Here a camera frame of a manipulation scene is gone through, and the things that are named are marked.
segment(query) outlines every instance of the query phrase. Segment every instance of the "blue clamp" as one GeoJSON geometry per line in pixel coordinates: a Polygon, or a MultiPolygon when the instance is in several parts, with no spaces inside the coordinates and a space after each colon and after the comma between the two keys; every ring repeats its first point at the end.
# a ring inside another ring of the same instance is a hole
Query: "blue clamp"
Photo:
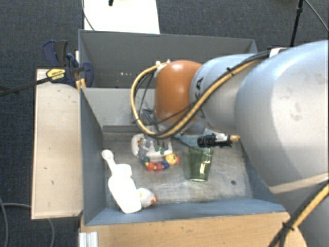
{"type": "Polygon", "coordinates": [[[51,67],[58,67],[65,70],[65,74],[58,79],[50,79],[53,83],[64,83],[72,87],[76,86],[77,78],[74,78],[74,73],[80,73],[85,79],[86,86],[91,87],[94,80],[94,70],[92,63],[86,61],[82,67],[79,67],[79,62],[75,59],[72,53],[66,54],[67,41],[50,40],[43,47],[43,56],[49,62],[51,67]]]}

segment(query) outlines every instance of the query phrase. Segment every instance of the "gray box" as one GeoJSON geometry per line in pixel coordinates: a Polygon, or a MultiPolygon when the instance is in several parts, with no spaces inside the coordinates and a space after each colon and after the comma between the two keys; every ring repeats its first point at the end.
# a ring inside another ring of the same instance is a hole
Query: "gray box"
{"type": "MultiPolygon", "coordinates": [[[[95,69],[95,87],[82,89],[80,94],[85,225],[284,211],[262,183],[239,143],[232,148],[215,149],[209,180],[204,183],[185,178],[187,147],[177,140],[172,143],[181,161],[161,172],[147,172],[130,149],[131,137],[139,130],[131,116],[127,87],[136,73],[159,58],[174,60],[176,56],[203,63],[226,54],[255,52],[253,40],[80,30],[79,43],[80,61],[92,61],[95,69]],[[156,205],[135,214],[120,211],[107,187],[111,172],[101,157],[103,149],[111,149],[117,163],[132,166],[136,187],[155,192],[156,205]]],[[[153,102],[154,90],[149,90],[145,103],[152,107],[153,102]]]]}

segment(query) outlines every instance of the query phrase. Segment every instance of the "yellow cable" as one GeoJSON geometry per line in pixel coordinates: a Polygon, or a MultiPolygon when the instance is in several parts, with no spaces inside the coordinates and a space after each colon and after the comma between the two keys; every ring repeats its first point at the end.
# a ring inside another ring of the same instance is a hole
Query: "yellow cable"
{"type": "Polygon", "coordinates": [[[146,128],[146,126],[141,122],[139,116],[138,116],[138,112],[137,112],[137,109],[136,109],[136,105],[135,105],[135,100],[134,100],[134,92],[135,92],[135,89],[136,89],[136,86],[138,84],[138,82],[148,73],[154,71],[155,69],[157,69],[158,67],[160,67],[161,65],[165,65],[166,63],[160,63],[160,64],[157,64],[157,65],[154,65],[150,68],[147,68],[146,70],[142,71],[137,77],[136,79],[134,80],[133,82],[133,85],[132,85],[132,88],[131,88],[131,92],[130,92],[130,103],[131,103],[131,107],[132,107],[132,112],[133,112],[133,115],[135,117],[135,120],[136,120],[136,123],[141,127],[141,129],[147,133],[147,134],[156,134],[152,131],[150,131],[149,129],[146,128]]]}
{"type": "MultiPolygon", "coordinates": [[[[217,81],[214,85],[212,85],[209,89],[207,89],[207,91],[202,94],[201,98],[195,103],[195,105],[192,107],[192,109],[187,113],[186,116],[184,116],[183,118],[181,118],[177,123],[176,126],[173,127],[171,130],[166,131],[163,134],[158,135],[158,138],[166,138],[169,137],[170,135],[174,134],[179,128],[183,127],[185,125],[185,123],[191,119],[194,114],[197,112],[197,110],[201,107],[201,105],[208,99],[208,97],[215,91],[217,90],[221,85],[223,85],[226,81],[228,81],[230,78],[232,78],[234,75],[238,74],[239,72],[243,71],[245,68],[249,67],[251,64],[255,63],[256,60],[254,61],[250,61],[244,65],[242,65],[241,67],[238,67],[237,69],[235,69],[234,71],[232,71],[232,73],[227,74],[226,76],[224,76],[222,79],[220,79],[219,81],[217,81]]],[[[132,85],[132,90],[131,90],[131,106],[132,106],[132,111],[134,114],[134,117],[136,119],[136,123],[141,127],[141,129],[149,135],[156,135],[155,132],[150,131],[149,129],[146,128],[146,126],[141,122],[140,118],[138,117],[138,113],[136,110],[136,106],[135,106],[135,101],[134,101],[134,91],[136,88],[137,83],[141,80],[141,78],[143,76],[145,76],[146,74],[152,72],[154,69],[156,69],[157,67],[159,67],[160,65],[155,65],[153,67],[150,67],[146,70],[144,70],[143,72],[141,72],[137,78],[135,79],[133,85],[132,85]]]]}
{"type": "MultiPolygon", "coordinates": [[[[317,193],[317,195],[306,205],[305,209],[299,214],[298,218],[291,225],[291,228],[294,230],[297,228],[307,216],[329,195],[329,183],[317,193]]],[[[286,237],[291,233],[292,230],[289,230],[286,234],[286,237]]]]}

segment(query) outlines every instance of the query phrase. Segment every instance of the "wooden board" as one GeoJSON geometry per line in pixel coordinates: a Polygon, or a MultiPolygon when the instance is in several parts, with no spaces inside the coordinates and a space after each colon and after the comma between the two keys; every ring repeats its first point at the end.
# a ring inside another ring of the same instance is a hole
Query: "wooden board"
{"type": "MultiPolygon", "coordinates": [[[[103,226],[84,226],[81,220],[81,232],[98,232],[99,247],[266,247],[288,219],[283,212],[103,226]]],[[[299,230],[291,233],[285,245],[305,246],[299,230]]]]}
{"type": "MultiPolygon", "coordinates": [[[[44,73],[38,70],[37,78],[44,73]]],[[[83,208],[79,93],[50,82],[35,92],[31,218],[78,216],[83,208]]]]}

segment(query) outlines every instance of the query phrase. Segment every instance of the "white plastic scoop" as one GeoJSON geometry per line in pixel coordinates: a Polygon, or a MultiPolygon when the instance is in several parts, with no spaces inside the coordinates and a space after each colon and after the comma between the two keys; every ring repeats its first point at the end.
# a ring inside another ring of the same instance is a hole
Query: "white plastic scoop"
{"type": "Polygon", "coordinates": [[[128,164],[117,165],[113,153],[107,149],[102,151],[102,157],[107,161],[112,172],[112,176],[108,180],[108,188],[121,210],[126,214],[141,210],[139,193],[131,179],[131,166],[128,164]]]}

